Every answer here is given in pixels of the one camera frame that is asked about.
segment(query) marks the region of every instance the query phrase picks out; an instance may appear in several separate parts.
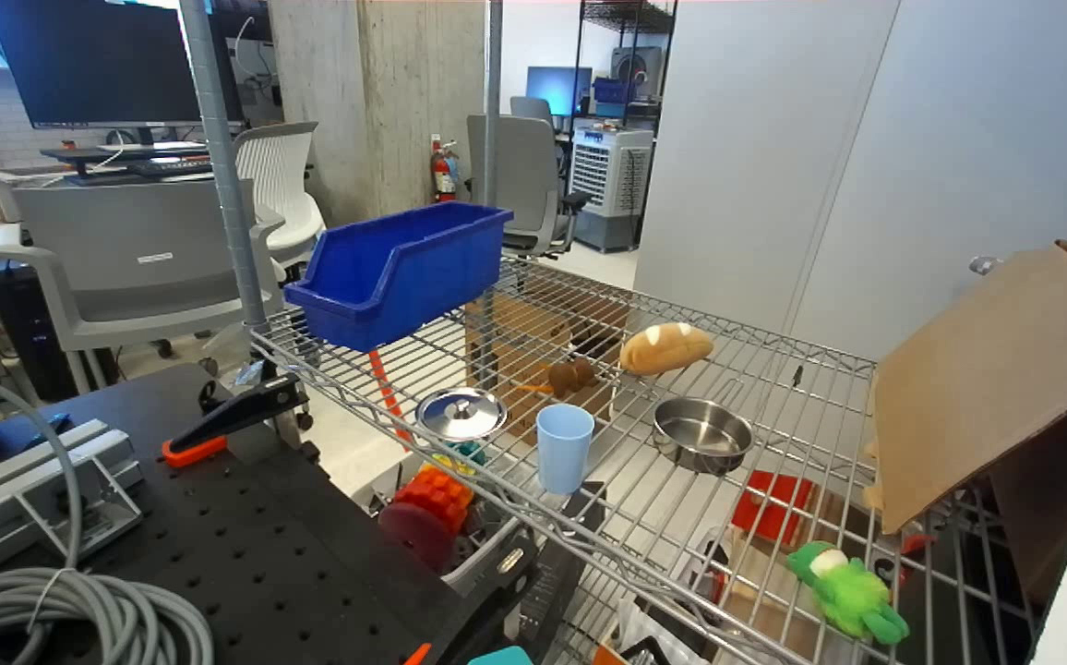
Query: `blue plastic bin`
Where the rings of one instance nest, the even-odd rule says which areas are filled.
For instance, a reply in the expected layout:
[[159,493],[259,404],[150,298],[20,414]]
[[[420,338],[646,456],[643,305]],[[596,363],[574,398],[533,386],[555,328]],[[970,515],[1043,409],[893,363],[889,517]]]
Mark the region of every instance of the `blue plastic bin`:
[[440,203],[329,230],[285,298],[310,338],[372,351],[485,297],[500,280],[511,212]]

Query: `fire extinguisher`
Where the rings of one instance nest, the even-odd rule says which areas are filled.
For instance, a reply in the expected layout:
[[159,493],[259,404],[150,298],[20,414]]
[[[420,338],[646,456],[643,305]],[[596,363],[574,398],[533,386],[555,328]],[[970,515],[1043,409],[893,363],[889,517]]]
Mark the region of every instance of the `fire extinguisher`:
[[431,133],[430,148],[430,169],[431,169],[431,200],[457,200],[457,155],[445,138]]

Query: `gray cable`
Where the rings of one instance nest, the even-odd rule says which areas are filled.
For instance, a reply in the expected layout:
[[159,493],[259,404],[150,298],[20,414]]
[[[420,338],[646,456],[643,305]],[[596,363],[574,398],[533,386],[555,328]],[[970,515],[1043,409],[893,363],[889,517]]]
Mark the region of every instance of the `gray cable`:
[[47,623],[90,622],[99,638],[99,661],[106,665],[209,665],[207,617],[182,596],[136,581],[77,573],[80,555],[80,484],[57,435],[57,427],[16,390],[0,389],[0,398],[27,414],[58,457],[72,496],[72,539],[62,568],[9,568],[0,573],[0,632],[27,627],[29,638],[16,653],[16,665],[37,661]]

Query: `office chair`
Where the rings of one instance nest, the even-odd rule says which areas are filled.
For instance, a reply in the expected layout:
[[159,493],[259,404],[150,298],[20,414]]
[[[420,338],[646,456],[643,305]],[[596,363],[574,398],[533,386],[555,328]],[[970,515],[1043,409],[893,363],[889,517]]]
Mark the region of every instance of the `office chair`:
[[[37,270],[77,390],[90,390],[80,354],[102,386],[95,346],[245,321],[209,180],[20,190],[16,203],[24,225],[0,225],[0,256]],[[265,251],[278,225],[251,230],[265,305],[278,305]]]
[[545,106],[545,99],[538,96],[511,96],[511,115],[515,118],[542,118],[542,123],[555,123],[555,111]]
[[326,222],[308,193],[313,123],[259,127],[235,138],[235,172],[251,180],[259,222],[280,218],[270,232],[270,256],[280,270],[301,270]]
[[[474,193],[486,190],[485,172],[485,115],[468,115],[468,158],[478,169]],[[574,213],[586,197],[564,197],[559,172],[559,142],[545,123],[536,118],[494,118],[494,203],[515,212],[504,230],[504,249],[533,259],[559,259],[574,249]]]

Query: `metal wire rack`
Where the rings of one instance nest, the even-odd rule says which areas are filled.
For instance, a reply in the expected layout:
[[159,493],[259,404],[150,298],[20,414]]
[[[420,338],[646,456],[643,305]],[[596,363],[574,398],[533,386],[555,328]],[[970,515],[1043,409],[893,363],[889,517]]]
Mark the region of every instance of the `metal wire rack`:
[[[692,321],[718,338],[704,363],[633,382],[617,368],[617,346],[655,321]],[[980,489],[953,496],[909,531],[884,539],[878,515],[865,501],[874,469],[869,357],[776,338],[681,302],[606,288],[552,265],[511,261],[481,302],[468,302],[372,357],[308,331],[294,309],[270,319],[256,338],[280,368],[303,372],[318,390],[368,425],[424,452],[447,452],[408,421],[416,398],[440,389],[491,389],[506,409],[506,432],[486,440],[486,462],[465,466],[465,482],[494,506],[568,548],[619,590],[643,596],[698,627],[736,661],[1023,661],[1035,642],[1035,615],[1018,599],[995,498]],[[561,515],[536,477],[533,416],[555,404],[542,372],[584,354],[596,386],[568,394],[598,416],[591,482],[584,493],[611,520],[586,531]],[[718,398],[755,427],[745,462],[729,477],[675,466],[655,442],[649,414],[669,394]],[[761,477],[787,477],[808,496],[778,498]],[[778,539],[763,526],[731,526],[737,501],[776,515]],[[782,567],[787,537],[829,539],[848,557],[888,573],[913,638],[899,652],[835,632],[811,590]],[[685,568],[718,575],[718,596],[685,581]]]

